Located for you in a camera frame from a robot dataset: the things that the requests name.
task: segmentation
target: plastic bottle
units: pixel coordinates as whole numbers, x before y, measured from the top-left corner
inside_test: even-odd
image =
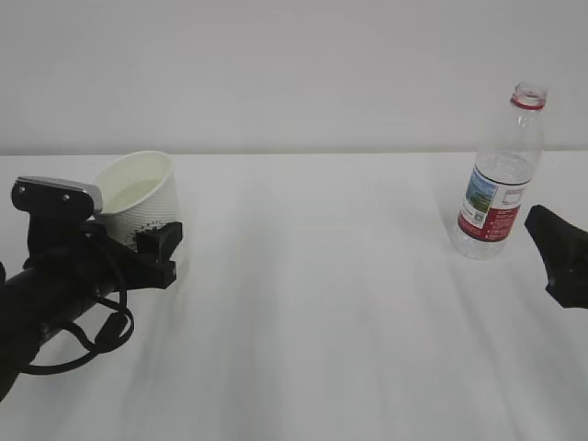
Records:
[[[451,234],[467,257],[490,259],[504,248],[544,150],[541,109],[547,93],[539,85],[519,84],[502,123],[479,148]]]

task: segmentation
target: red label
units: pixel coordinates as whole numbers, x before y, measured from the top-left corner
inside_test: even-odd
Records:
[[[490,209],[482,228],[477,228],[459,213],[459,228],[475,239],[484,242],[500,242],[506,239],[515,222],[520,207],[513,209]]]

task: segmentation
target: white tablecloth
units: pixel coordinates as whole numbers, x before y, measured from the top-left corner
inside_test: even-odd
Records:
[[[89,181],[111,159],[0,158],[9,275],[27,256],[14,179]],[[447,237],[472,162],[176,156],[181,286],[131,293],[137,330],[119,351],[69,374],[21,376],[0,403],[0,439],[587,439],[588,311],[544,291],[523,219],[541,203],[588,227],[588,153],[545,154],[513,237],[489,262]],[[106,316],[96,307],[80,323],[97,330]],[[80,352],[60,335],[37,361]]]

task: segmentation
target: white paper cup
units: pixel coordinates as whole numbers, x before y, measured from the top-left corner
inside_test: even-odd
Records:
[[[138,232],[181,221],[172,158],[162,152],[137,152],[108,165],[94,179],[104,208],[96,220],[108,236],[136,249]]]

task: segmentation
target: white wall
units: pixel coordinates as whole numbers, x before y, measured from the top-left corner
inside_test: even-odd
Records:
[[[588,146],[586,0],[3,0],[0,152],[467,150],[513,86]]]

